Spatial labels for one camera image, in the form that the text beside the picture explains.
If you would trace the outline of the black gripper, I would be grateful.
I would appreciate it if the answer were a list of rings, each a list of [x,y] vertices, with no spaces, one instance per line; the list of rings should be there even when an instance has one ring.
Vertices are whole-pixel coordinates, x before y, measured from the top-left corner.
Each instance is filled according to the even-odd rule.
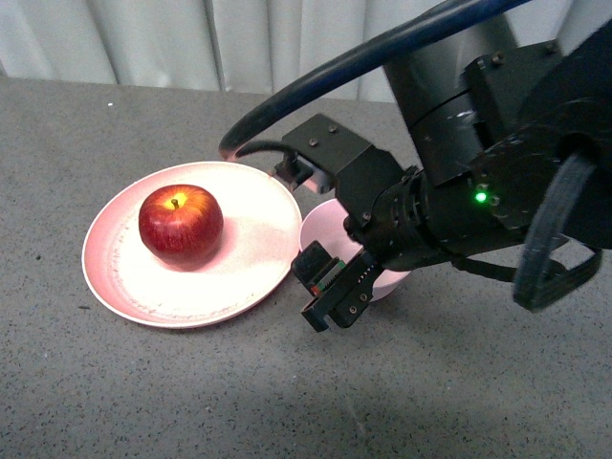
[[[329,328],[326,317],[340,328],[359,318],[382,266],[411,271],[478,252],[478,209],[467,175],[434,186],[419,167],[402,168],[390,152],[323,115],[283,140],[330,178],[348,214],[346,232],[367,251],[346,265],[313,241],[293,260],[293,275],[313,296],[301,314],[317,332]]]

